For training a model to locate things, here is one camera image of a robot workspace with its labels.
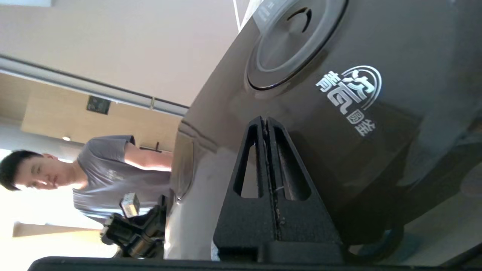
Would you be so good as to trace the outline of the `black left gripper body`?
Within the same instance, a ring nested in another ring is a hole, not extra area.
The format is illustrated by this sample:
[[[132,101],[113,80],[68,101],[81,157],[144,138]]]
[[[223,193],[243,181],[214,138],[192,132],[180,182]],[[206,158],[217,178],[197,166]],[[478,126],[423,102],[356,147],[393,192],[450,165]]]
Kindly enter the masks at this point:
[[[123,196],[119,201],[122,214],[113,213],[100,232],[105,245],[118,247],[114,257],[133,259],[163,258],[167,218],[166,197],[148,213],[140,215],[137,196]]]

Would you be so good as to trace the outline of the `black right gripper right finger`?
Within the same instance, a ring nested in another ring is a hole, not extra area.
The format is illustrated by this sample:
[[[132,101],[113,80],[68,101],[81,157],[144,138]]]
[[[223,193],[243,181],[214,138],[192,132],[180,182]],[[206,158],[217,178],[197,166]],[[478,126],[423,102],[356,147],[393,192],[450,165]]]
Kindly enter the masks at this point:
[[[343,243],[291,137],[267,118],[276,241],[267,253],[283,263],[343,264]]]

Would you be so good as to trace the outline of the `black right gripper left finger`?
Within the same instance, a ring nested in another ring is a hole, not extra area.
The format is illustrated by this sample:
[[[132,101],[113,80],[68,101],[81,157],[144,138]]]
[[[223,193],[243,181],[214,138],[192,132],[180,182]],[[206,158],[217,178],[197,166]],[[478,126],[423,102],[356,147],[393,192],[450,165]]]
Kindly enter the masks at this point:
[[[219,261],[257,262],[263,246],[278,237],[275,215],[275,178],[268,122],[255,117],[246,126],[232,171],[212,244],[212,256]],[[254,146],[257,198],[241,195],[249,151]]]

